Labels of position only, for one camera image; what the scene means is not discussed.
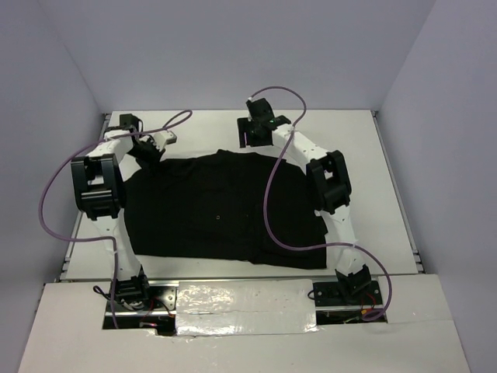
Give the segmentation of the black long sleeve shirt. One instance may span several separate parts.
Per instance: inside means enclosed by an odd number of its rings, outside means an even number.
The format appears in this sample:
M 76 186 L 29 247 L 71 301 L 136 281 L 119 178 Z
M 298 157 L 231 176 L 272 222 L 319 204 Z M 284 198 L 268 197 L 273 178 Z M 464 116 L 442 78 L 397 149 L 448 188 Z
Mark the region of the black long sleeve shirt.
M 125 188 L 124 221 L 137 255 L 327 266 L 327 228 L 304 173 L 288 162 L 220 150 L 138 170 Z

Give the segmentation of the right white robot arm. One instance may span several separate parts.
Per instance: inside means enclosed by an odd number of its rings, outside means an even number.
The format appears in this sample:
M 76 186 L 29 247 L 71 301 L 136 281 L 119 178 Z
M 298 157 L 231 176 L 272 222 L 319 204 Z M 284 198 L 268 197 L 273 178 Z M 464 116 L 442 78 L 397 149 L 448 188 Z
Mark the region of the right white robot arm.
M 303 168 L 311 205 L 338 239 L 333 256 L 339 298 L 347 304 L 358 302 L 372 278 L 356 245 L 350 217 L 352 185 L 344 155 L 316 145 L 287 117 L 277 117 L 266 99 L 250 98 L 246 106 L 248 116 L 237 119 L 240 146 L 277 147 Z

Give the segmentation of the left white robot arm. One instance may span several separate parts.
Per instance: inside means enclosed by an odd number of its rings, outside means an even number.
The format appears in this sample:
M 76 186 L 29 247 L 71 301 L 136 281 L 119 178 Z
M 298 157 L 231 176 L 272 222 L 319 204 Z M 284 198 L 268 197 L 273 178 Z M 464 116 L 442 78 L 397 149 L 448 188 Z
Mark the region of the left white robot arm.
M 107 298 L 112 306 L 138 310 L 151 303 L 152 290 L 124 223 L 127 195 L 120 163 L 129 155 L 152 171 L 164 153 L 150 134 L 140 133 L 141 125 L 133 114 L 122 114 L 119 124 L 106 130 L 103 143 L 71 160 L 76 205 L 104 238 L 111 260 L 113 279 Z

